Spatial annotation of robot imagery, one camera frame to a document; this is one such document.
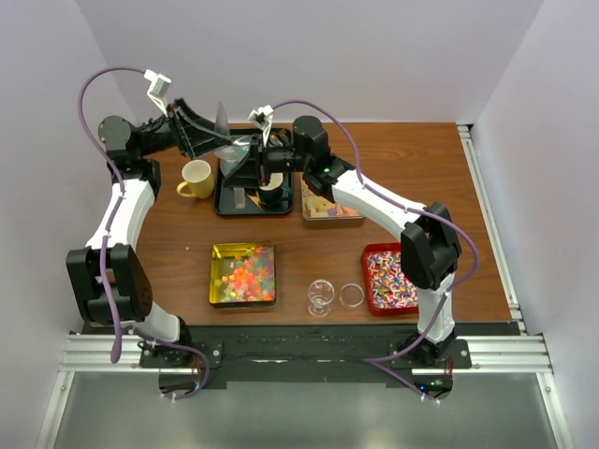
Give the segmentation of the silver tin of gummies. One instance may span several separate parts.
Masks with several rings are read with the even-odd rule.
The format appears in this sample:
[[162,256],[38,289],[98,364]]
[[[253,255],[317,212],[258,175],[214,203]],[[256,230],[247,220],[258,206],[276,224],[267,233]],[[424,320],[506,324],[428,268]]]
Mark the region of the silver tin of gummies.
[[306,227],[314,229],[348,228],[365,224],[366,218],[346,206],[340,206],[314,194],[299,174],[301,215]]

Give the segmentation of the gold tin of star candies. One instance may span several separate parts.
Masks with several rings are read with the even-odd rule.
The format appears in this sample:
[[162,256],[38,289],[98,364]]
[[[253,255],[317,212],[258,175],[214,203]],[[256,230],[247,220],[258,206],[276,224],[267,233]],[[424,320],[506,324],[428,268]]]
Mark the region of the gold tin of star candies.
[[215,309],[273,307],[277,300],[272,242],[212,246],[208,303]]

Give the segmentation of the red tin of lollipops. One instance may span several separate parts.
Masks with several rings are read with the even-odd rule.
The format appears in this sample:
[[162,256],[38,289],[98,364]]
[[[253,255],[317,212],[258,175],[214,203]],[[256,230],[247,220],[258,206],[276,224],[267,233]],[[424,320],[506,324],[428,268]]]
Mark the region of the red tin of lollipops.
[[362,251],[365,297],[373,316],[416,315],[416,287],[402,272],[399,242],[374,243]]

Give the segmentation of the clear plastic scoop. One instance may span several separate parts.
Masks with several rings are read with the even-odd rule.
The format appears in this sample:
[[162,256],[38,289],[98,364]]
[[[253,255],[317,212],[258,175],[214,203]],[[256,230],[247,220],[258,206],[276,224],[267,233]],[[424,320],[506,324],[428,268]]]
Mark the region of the clear plastic scoop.
[[226,139],[226,144],[220,147],[216,152],[219,159],[219,167],[224,176],[230,174],[237,166],[242,157],[246,154],[246,150],[242,145],[237,145],[232,142],[228,118],[226,111],[221,102],[218,103],[216,117],[214,121],[214,131],[222,135]]

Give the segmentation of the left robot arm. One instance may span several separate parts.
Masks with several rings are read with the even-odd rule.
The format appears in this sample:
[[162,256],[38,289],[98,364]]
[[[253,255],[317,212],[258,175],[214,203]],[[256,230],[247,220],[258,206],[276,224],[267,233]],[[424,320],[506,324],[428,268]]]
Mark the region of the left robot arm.
[[139,337],[143,350],[162,356],[173,367],[196,362],[197,349],[184,320],[154,301],[137,245],[162,183],[160,164],[153,155],[177,147],[183,156],[199,158],[230,138],[216,122],[177,98],[159,118],[141,125],[109,116],[92,140],[110,171],[111,197],[94,234],[66,255],[80,317],[89,325],[112,329],[111,363],[120,360],[126,333]]

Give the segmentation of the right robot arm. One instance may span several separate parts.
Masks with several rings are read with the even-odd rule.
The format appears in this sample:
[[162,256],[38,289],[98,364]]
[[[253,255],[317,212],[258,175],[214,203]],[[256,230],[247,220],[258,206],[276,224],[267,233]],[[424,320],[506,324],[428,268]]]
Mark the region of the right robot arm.
[[409,201],[365,177],[357,164],[332,152],[329,135],[314,116],[298,117],[280,137],[269,114],[254,113],[250,121],[254,130],[231,129],[225,119],[216,122],[226,144],[234,146],[237,135],[249,139],[248,150],[235,153],[225,185],[258,189],[277,174],[299,172],[314,194],[382,226],[401,245],[402,273],[418,299],[417,333],[398,353],[439,367],[456,339],[451,297],[461,255],[459,229],[448,209],[441,203]]

